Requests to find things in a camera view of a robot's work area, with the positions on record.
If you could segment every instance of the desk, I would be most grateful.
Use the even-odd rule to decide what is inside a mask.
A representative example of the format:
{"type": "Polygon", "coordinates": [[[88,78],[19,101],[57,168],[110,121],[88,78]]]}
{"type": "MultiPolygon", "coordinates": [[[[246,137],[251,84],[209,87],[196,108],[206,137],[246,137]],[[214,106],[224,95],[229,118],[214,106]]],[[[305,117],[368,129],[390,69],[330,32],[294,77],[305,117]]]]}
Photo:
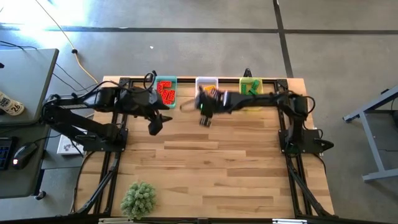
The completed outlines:
{"type": "MultiPolygon", "coordinates": [[[[37,122],[58,53],[58,49],[0,50],[0,62],[4,64],[4,68],[0,69],[0,76],[4,81],[0,83],[0,91],[25,105],[25,111],[20,116],[0,116],[0,133],[15,129],[0,136],[19,138],[14,152],[25,143],[49,134],[49,127],[43,124],[8,127],[2,125],[37,122]]],[[[22,170],[15,170],[10,162],[8,170],[0,171],[0,198],[38,194],[44,174],[40,166],[46,142],[45,139],[38,142],[38,150],[22,170]]]]}
{"type": "MultiPolygon", "coordinates": [[[[120,77],[104,77],[118,82],[120,77]]],[[[304,80],[288,79],[289,89],[306,94],[304,80]]],[[[172,121],[157,136],[150,136],[148,122],[130,116],[129,138],[122,153],[112,217],[121,216],[120,202],[135,181],[152,184],[157,192],[156,210],[150,217],[270,218],[294,217],[285,157],[279,151],[279,119],[276,108],[236,111],[213,117],[212,127],[199,126],[199,111],[182,113],[181,103],[195,94],[194,83],[179,83],[177,106],[161,111],[172,121]]],[[[219,84],[238,91],[238,84],[219,84]]],[[[273,91],[264,85],[264,92],[273,91]]],[[[111,114],[95,113],[94,120],[110,123],[111,114]]],[[[308,128],[313,127],[308,117],[308,128]]],[[[103,153],[85,164],[76,207],[80,208],[98,185],[103,153]]],[[[322,163],[303,155],[309,189],[326,210],[333,213],[322,163]]],[[[302,202],[301,191],[298,191],[302,202]]],[[[103,210],[108,189],[101,203],[103,210]]]]}

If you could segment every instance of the wooden table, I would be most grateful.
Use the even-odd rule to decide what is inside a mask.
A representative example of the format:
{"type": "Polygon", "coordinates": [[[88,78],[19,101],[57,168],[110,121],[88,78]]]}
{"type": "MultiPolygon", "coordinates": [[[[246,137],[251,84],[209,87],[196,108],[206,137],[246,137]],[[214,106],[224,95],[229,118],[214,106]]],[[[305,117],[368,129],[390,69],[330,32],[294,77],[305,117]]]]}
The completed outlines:
{"type": "MultiPolygon", "coordinates": [[[[118,82],[119,78],[104,80],[118,82]]],[[[303,79],[287,80],[290,90],[306,95],[303,79]]],[[[128,118],[129,139],[119,166],[112,217],[122,216],[121,200],[136,181],[156,188],[157,206],[151,217],[294,217],[286,161],[279,151],[276,108],[216,115],[211,128],[204,128],[198,124],[199,111],[179,110],[181,103],[194,97],[194,86],[178,84],[176,108],[161,111],[173,120],[165,123],[157,136],[149,135],[148,121],[128,118]]],[[[220,84],[222,90],[238,88],[238,84],[220,84]]],[[[264,85],[264,93],[272,91],[273,86],[264,85]]],[[[95,113],[94,120],[110,123],[111,117],[111,113],[95,113]]],[[[311,115],[306,125],[313,127],[311,115]]],[[[97,152],[86,162],[78,186],[77,208],[97,188],[103,157],[104,153],[97,152]]],[[[303,155],[303,163],[309,189],[333,213],[322,163],[310,154],[303,155]]],[[[298,196],[304,211],[301,191],[298,196]]],[[[108,188],[101,211],[107,197],[108,188]]]]}

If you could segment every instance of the black cable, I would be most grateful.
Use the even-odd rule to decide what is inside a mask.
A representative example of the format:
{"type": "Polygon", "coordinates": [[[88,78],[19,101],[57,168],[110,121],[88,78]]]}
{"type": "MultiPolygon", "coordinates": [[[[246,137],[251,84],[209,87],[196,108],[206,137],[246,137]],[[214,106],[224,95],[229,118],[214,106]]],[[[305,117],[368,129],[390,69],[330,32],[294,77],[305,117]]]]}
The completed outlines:
{"type": "Polygon", "coordinates": [[[325,170],[325,175],[326,175],[326,165],[325,165],[325,161],[323,161],[323,159],[318,155],[318,154],[313,154],[316,158],[318,158],[322,164],[323,164],[323,169],[325,170]]]}
{"type": "Polygon", "coordinates": [[[312,98],[311,96],[304,96],[304,97],[311,99],[312,102],[313,102],[312,108],[311,108],[310,111],[308,112],[308,114],[310,114],[310,113],[315,109],[315,99],[312,98]]]}
{"type": "Polygon", "coordinates": [[[72,143],[72,146],[79,152],[80,156],[81,156],[82,158],[84,158],[83,153],[81,153],[80,149],[77,148],[76,144],[75,144],[71,139],[69,139],[69,140],[70,140],[70,142],[72,143]]]}
{"type": "Polygon", "coordinates": [[[65,72],[65,74],[67,74],[67,76],[69,76],[69,78],[71,78],[73,81],[75,81],[75,83],[77,83],[78,85],[80,85],[80,87],[82,87],[82,89],[84,89],[85,90],[85,88],[84,88],[84,86],[82,86],[78,81],[76,81],[71,75],[69,75],[68,73],[67,73],[67,71],[65,71],[65,69],[63,69],[58,63],[55,63],[59,68],[61,68],[61,70],[63,71],[63,72],[65,72]]]}
{"type": "Polygon", "coordinates": [[[22,50],[25,50],[24,47],[26,47],[26,48],[29,47],[29,48],[33,48],[33,49],[36,49],[36,50],[37,50],[36,47],[32,47],[32,46],[20,46],[20,45],[12,44],[12,43],[5,42],[5,41],[1,41],[1,40],[0,40],[0,42],[1,42],[1,43],[4,43],[4,44],[8,44],[8,45],[1,44],[2,46],[5,46],[5,47],[18,47],[18,48],[20,48],[20,49],[22,49],[22,50]]]}
{"type": "Polygon", "coordinates": [[[152,72],[149,72],[148,74],[146,74],[144,76],[144,89],[146,91],[149,91],[149,89],[152,88],[152,86],[154,86],[154,83],[155,83],[155,74],[153,74],[152,72]],[[146,83],[147,77],[150,76],[150,75],[152,75],[152,83],[150,83],[149,87],[147,88],[145,83],[146,83]]]}
{"type": "MultiPolygon", "coordinates": [[[[306,126],[305,126],[305,123],[303,123],[303,127],[304,127],[304,129],[306,129],[306,130],[309,130],[306,126]]],[[[312,129],[312,130],[318,130],[318,131],[320,131],[321,132],[321,136],[319,137],[320,139],[323,137],[323,130],[322,129],[312,129]]]]}
{"type": "Polygon", "coordinates": [[[390,149],[378,149],[378,150],[386,152],[398,152],[398,150],[390,150],[390,149]]]}
{"type": "Polygon", "coordinates": [[[76,200],[76,196],[77,196],[77,188],[78,188],[81,172],[83,170],[83,167],[85,166],[86,161],[93,154],[94,154],[94,152],[90,152],[89,154],[87,154],[87,156],[83,159],[83,162],[81,163],[81,167],[80,167],[80,170],[79,170],[79,173],[78,173],[78,176],[77,176],[77,180],[76,180],[76,186],[73,189],[73,201],[72,201],[72,207],[70,208],[70,213],[75,212],[75,200],[76,200]]]}
{"type": "MultiPolygon", "coordinates": [[[[0,45],[2,45],[2,46],[6,46],[6,47],[18,47],[18,48],[20,48],[20,49],[22,49],[22,50],[24,50],[24,47],[25,48],[28,48],[28,47],[30,47],[30,48],[33,48],[33,49],[36,49],[37,50],[37,48],[36,47],[32,47],[32,46],[20,46],[20,45],[16,45],[16,44],[12,44],[12,43],[9,43],[9,42],[5,42],[5,41],[0,41],[0,42],[2,42],[2,43],[5,43],[5,44],[9,44],[9,45],[4,45],[4,44],[0,44],[0,45]]],[[[69,85],[69,84],[67,84],[65,81],[63,81],[60,77],[58,77],[56,74],[54,74],[58,79],[60,79],[63,83],[65,83],[66,85],[68,85],[70,88],[72,88],[73,90],[75,90],[75,91],[83,91],[83,90],[85,90],[85,91],[88,91],[87,89],[89,88],[89,87],[91,87],[91,86],[89,86],[89,87],[87,87],[87,88],[85,88],[83,85],[81,85],[77,80],[75,80],[71,75],[69,75],[69,73],[67,73],[67,71],[65,71],[65,69],[63,69],[58,63],[55,63],[56,64],[56,66],[58,66],[67,76],[69,76],[69,78],[71,78],[73,81],[75,81],[78,85],[80,85],[80,87],[82,88],[81,90],[76,90],[76,89],[74,89],[74,87],[72,87],[71,85],[69,85]]]]}
{"type": "Polygon", "coordinates": [[[58,75],[56,75],[55,73],[53,73],[53,75],[55,77],[57,77],[61,82],[63,82],[65,85],[69,86],[70,88],[72,88],[72,90],[77,91],[77,89],[75,89],[73,86],[69,85],[67,82],[63,81],[62,78],[60,78],[58,75]]]}
{"type": "Polygon", "coordinates": [[[80,91],[88,91],[87,89],[88,88],[91,88],[91,87],[93,87],[93,86],[95,86],[96,84],[92,84],[91,86],[89,86],[89,87],[87,87],[87,88],[84,88],[83,87],[83,89],[81,89],[81,90],[77,90],[77,89],[75,89],[73,86],[71,86],[69,83],[67,83],[67,82],[65,82],[62,78],[60,78],[58,75],[56,75],[55,73],[53,73],[53,75],[55,76],[55,77],[57,77],[61,82],[63,82],[65,85],[67,85],[67,86],[69,86],[72,90],[74,90],[75,92],[80,92],[80,91]]]}
{"type": "Polygon", "coordinates": [[[47,137],[44,137],[44,138],[39,138],[39,139],[36,139],[36,140],[34,141],[34,143],[36,143],[36,142],[38,142],[38,141],[40,141],[40,140],[43,140],[43,139],[56,138],[56,137],[59,137],[59,136],[61,136],[61,134],[56,135],[56,136],[47,136],[47,137]]]}
{"type": "Polygon", "coordinates": [[[79,98],[79,99],[84,98],[85,96],[87,96],[87,95],[89,95],[90,93],[94,92],[94,90],[96,90],[96,89],[97,89],[98,87],[100,87],[101,85],[104,85],[104,83],[112,83],[112,84],[115,84],[115,85],[118,86],[120,89],[126,90],[126,91],[132,93],[131,90],[129,90],[129,89],[123,87],[122,85],[120,85],[120,84],[118,84],[118,83],[116,83],[116,82],[114,82],[114,81],[102,81],[102,82],[100,82],[99,84],[97,84],[93,89],[91,89],[89,92],[87,92],[87,93],[85,93],[85,94],[79,96],[78,98],[79,98]]]}
{"type": "Polygon", "coordinates": [[[396,98],[395,99],[393,99],[392,100],[392,102],[391,102],[391,110],[392,110],[392,106],[394,105],[394,101],[396,100],[396,98]]]}
{"type": "Polygon", "coordinates": [[[6,133],[9,133],[9,132],[12,132],[12,131],[17,131],[17,130],[22,129],[22,128],[24,128],[24,127],[25,127],[25,126],[21,126],[21,127],[16,127],[16,128],[8,129],[7,131],[1,132],[1,133],[0,133],[0,136],[1,136],[2,134],[6,134],[6,133]]]}

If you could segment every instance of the concrete floor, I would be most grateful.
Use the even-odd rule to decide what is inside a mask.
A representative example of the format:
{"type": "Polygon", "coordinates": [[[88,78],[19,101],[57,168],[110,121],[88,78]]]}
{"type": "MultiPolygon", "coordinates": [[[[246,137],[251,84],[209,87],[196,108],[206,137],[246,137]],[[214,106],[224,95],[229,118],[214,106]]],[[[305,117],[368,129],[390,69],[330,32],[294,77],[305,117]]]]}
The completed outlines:
{"type": "MultiPolygon", "coordinates": [[[[0,40],[58,48],[58,63],[82,85],[91,85],[62,33],[37,30],[37,24],[53,23],[35,2],[22,7],[13,2],[0,1],[0,8],[4,6],[0,22],[35,26],[0,30],[0,40]]],[[[272,0],[41,2],[63,26],[277,28],[272,0]]],[[[279,0],[279,4],[285,29],[398,29],[394,0],[279,0]]],[[[246,67],[257,77],[286,77],[278,34],[67,34],[86,69],[99,80],[104,75],[143,75],[153,69],[166,75],[240,77],[246,67]]],[[[335,143],[324,157],[335,213],[396,223],[398,178],[363,183],[361,176],[375,172],[376,165],[360,122],[345,124],[341,118],[398,84],[398,36],[287,34],[286,41],[294,77],[304,78],[308,94],[317,100],[315,124],[324,130],[325,139],[335,143]]],[[[76,86],[59,69],[55,73],[76,86]]],[[[52,80],[49,93],[71,92],[59,80],[52,80]]],[[[389,163],[397,165],[398,160],[389,163]]],[[[76,175],[77,169],[46,171],[42,188],[48,196],[41,201],[32,197],[0,200],[0,220],[67,214],[76,175]]]]}

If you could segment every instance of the white box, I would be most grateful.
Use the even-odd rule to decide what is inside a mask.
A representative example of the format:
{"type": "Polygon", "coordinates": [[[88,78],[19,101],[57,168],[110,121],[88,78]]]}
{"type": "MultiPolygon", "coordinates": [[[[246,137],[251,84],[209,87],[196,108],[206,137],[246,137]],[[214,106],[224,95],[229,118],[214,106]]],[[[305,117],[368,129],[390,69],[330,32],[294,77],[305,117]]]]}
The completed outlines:
{"type": "MultiPolygon", "coordinates": [[[[81,129],[81,128],[77,128],[80,131],[83,131],[84,133],[87,134],[87,130],[81,129]]],[[[84,155],[86,154],[85,151],[83,151],[84,146],[82,146],[81,144],[78,144],[77,142],[73,142],[75,144],[75,146],[80,150],[80,152],[84,155]]],[[[57,149],[57,154],[60,155],[79,155],[80,153],[76,150],[76,148],[72,145],[71,140],[64,136],[61,135],[60,138],[60,143],[58,144],[58,149],[57,149]]]]}

